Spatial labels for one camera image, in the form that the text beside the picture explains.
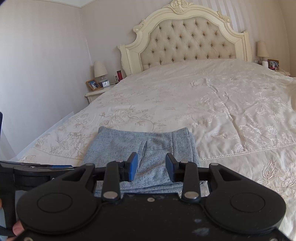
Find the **person's left hand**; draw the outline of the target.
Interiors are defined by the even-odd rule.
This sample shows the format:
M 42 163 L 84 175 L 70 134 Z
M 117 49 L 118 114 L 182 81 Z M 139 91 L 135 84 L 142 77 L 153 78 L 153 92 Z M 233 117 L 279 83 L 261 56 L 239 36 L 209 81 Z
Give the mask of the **person's left hand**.
M 19 235 L 21 235 L 24 232 L 24 228 L 21 224 L 21 222 L 18 220 L 14 226 L 13 226 L 13 233 L 14 236 L 13 237 L 6 237 L 6 241 L 13 241 L 16 239 L 16 237 L 18 237 Z

